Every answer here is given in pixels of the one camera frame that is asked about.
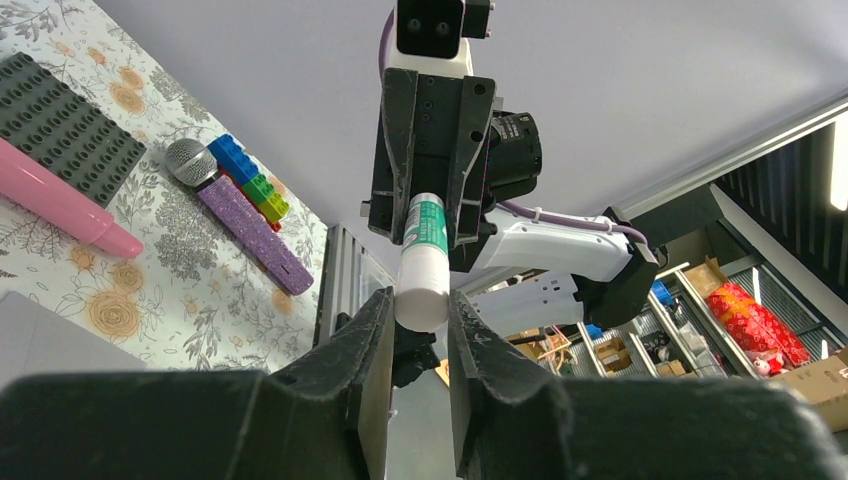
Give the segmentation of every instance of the floral tablecloth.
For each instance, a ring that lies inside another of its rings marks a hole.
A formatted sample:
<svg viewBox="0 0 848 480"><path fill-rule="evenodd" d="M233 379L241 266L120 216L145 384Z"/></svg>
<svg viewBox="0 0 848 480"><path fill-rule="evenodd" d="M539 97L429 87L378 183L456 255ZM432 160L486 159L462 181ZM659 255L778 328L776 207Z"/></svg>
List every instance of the floral tablecloth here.
<svg viewBox="0 0 848 480"><path fill-rule="evenodd" d="M169 143L226 130L93 1L0 3L0 58L18 51L147 145L108 208L145 251L109 257L0 197L0 297L29 295L153 369L274 371L306 352L327 228L286 192L285 172L260 166L291 205L280 234L315 278L296 297L160 170Z"/></svg>

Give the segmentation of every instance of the red bag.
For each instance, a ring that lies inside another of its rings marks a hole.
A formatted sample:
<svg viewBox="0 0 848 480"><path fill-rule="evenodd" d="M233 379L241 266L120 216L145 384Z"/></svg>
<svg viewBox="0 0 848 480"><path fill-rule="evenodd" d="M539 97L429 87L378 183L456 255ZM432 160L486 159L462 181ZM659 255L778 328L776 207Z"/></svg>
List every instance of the red bag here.
<svg viewBox="0 0 848 480"><path fill-rule="evenodd" d="M707 304L742 350L776 350L796 367L811 360L792 330L738 285L725 283L710 294Z"/></svg>

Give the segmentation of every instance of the glue stick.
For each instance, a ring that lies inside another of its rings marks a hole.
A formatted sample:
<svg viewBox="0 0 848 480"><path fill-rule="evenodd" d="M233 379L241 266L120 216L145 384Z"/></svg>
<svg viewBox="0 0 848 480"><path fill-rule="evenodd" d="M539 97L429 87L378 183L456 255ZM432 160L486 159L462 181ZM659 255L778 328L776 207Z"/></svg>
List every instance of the glue stick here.
<svg viewBox="0 0 848 480"><path fill-rule="evenodd" d="M445 206L439 196L419 193L413 197L395 294L395 319L404 328L432 332L448 319L447 233Z"/></svg>

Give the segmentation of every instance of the green label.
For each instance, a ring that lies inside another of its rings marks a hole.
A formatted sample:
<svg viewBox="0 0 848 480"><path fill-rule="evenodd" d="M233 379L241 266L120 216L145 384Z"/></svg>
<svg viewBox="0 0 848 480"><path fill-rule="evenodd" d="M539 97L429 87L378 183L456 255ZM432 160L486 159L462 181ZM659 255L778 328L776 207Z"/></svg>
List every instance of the green label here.
<svg viewBox="0 0 848 480"><path fill-rule="evenodd" d="M448 254L448 229L445 211L436 203L422 200L409 209L403 251L416 245L432 245Z"/></svg>

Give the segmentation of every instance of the pink marker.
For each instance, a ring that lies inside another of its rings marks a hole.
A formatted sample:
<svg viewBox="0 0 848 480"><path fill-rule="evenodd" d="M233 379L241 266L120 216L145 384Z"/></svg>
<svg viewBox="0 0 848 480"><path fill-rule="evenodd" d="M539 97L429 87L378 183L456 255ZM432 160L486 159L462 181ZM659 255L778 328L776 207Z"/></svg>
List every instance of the pink marker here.
<svg viewBox="0 0 848 480"><path fill-rule="evenodd" d="M0 194L52 223L83 244L122 258L144 246L115 224L115 217L59 177L0 139Z"/></svg>

